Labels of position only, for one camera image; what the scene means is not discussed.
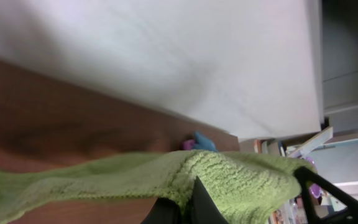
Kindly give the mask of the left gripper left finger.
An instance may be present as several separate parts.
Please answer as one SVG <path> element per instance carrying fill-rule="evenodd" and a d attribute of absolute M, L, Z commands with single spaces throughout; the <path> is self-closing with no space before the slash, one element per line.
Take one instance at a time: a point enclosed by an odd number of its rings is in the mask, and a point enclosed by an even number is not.
<path fill-rule="evenodd" d="M 179 206 L 167 198 L 158 198 L 141 224 L 228 224 L 209 196 L 199 177 L 182 215 Z"/>

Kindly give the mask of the light green microfiber cloth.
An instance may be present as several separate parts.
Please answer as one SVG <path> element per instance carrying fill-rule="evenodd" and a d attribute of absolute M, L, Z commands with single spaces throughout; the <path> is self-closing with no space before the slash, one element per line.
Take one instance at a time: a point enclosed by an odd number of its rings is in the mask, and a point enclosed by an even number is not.
<path fill-rule="evenodd" d="M 303 159 L 203 150 L 130 153 L 62 169 L 15 174 L 0 170 L 0 223 L 57 200 L 162 197 L 181 209 L 199 179 L 229 223 L 265 223 L 300 194 L 293 173 Z"/>

